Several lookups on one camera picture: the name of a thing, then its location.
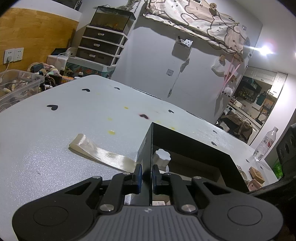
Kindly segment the black storage box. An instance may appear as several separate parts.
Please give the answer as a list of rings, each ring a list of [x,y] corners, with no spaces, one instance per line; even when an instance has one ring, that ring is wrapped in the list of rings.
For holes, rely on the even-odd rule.
[[[152,156],[156,150],[169,152],[172,173],[192,178],[201,176],[218,184],[248,192],[236,164],[229,154],[157,123],[151,123],[137,153],[142,165],[142,189],[133,203],[152,205]]]

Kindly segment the white knob cap object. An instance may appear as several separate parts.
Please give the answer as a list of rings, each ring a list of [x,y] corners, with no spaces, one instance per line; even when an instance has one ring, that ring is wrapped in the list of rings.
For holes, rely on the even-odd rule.
[[[152,156],[152,163],[157,165],[159,170],[162,172],[169,172],[168,164],[170,161],[170,153],[163,149],[156,150]]]

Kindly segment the pink plastic holder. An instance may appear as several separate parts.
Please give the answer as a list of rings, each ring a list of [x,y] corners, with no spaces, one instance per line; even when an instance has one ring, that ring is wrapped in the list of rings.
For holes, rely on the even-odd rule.
[[[255,191],[255,190],[259,190],[260,188],[262,188],[262,184],[260,184],[255,179],[252,179],[251,181],[248,182],[247,187],[248,187],[249,191]]]

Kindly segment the carved wooden square block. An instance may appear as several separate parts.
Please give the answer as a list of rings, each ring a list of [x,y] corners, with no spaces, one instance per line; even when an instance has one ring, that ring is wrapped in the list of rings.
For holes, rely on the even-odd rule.
[[[259,182],[260,184],[263,184],[265,182],[265,179],[262,176],[262,174],[254,167],[249,168],[249,173],[250,173],[251,177],[253,179],[255,179],[257,182]]]

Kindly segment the clear plastic water bottle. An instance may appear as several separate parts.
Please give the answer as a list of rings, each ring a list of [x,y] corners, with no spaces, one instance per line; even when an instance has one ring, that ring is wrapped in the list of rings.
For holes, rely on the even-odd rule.
[[[276,140],[277,132],[278,128],[276,126],[271,131],[267,132],[252,155],[255,161],[259,162],[266,155]]]

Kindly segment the beige plastic divided tray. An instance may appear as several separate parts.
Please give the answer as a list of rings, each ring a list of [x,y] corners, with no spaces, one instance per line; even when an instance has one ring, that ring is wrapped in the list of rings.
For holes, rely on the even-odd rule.
[[[245,174],[244,171],[242,171],[241,169],[238,169],[239,173],[241,174],[242,178],[244,181],[248,181],[247,175]]]

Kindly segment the cream ribbon strip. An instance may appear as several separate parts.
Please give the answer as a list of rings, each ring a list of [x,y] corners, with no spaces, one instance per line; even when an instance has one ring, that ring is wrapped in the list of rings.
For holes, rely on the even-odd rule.
[[[93,143],[86,135],[79,133],[69,148],[90,159],[124,172],[134,172],[137,163],[123,155],[109,152]]]

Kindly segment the black and white drawer unit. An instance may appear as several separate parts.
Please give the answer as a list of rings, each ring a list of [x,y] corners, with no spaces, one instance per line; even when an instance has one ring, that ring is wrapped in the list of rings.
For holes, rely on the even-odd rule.
[[[107,67],[115,67],[128,41],[124,33],[86,26],[76,57]]]

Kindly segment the clear plastic storage bin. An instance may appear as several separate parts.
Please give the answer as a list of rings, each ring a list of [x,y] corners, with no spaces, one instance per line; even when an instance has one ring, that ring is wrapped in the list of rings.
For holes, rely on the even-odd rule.
[[[1,72],[0,111],[39,93],[44,76],[20,70]]]

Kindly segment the patterned hanging cloth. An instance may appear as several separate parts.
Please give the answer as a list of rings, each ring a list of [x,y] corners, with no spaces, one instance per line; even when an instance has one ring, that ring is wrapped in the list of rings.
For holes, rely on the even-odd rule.
[[[229,54],[243,55],[247,34],[240,23],[206,1],[147,1],[143,16],[198,37]]]

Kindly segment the glass fish tank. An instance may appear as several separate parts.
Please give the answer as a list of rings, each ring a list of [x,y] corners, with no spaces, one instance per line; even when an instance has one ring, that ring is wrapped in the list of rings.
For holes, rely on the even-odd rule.
[[[89,25],[128,35],[134,21],[135,16],[130,11],[98,6]]]

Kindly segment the white plush toy on wall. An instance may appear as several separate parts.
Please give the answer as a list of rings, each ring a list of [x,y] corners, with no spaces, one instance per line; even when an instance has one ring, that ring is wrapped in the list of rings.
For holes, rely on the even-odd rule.
[[[222,94],[224,94],[225,96],[231,97],[233,94],[233,90],[231,87],[227,86],[222,90]]]

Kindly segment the white wall power socket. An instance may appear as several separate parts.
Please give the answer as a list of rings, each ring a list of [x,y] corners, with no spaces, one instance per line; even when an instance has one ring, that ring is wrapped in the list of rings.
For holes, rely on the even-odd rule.
[[[23,59],[24,48],[7,49],[4,51],[3,63],[21,61]]]

